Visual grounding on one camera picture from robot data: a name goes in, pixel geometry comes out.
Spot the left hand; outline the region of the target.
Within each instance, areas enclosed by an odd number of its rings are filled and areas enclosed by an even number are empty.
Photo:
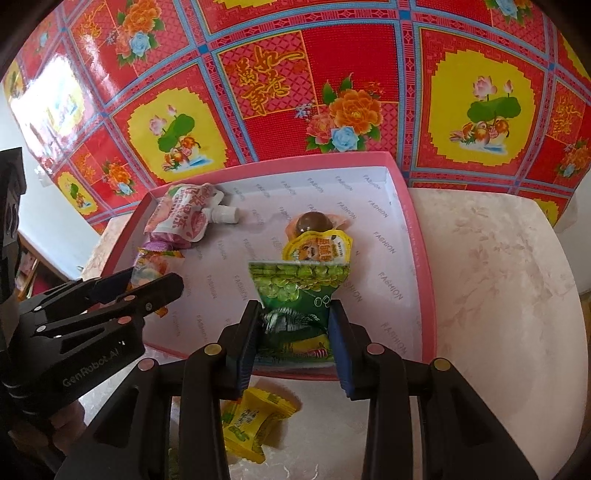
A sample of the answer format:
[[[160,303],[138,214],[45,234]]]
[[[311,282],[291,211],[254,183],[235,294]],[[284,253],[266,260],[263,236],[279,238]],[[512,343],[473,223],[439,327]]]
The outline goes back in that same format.
[[[10,438],[20,449],[39,450],[52,443],[64,455],[68,455],[72,445],[80,438],[86,425],[85,409],[79,400],[59,410],[50,418],[53,433],[50,437],[30,424],[22,424],[9,432]]]

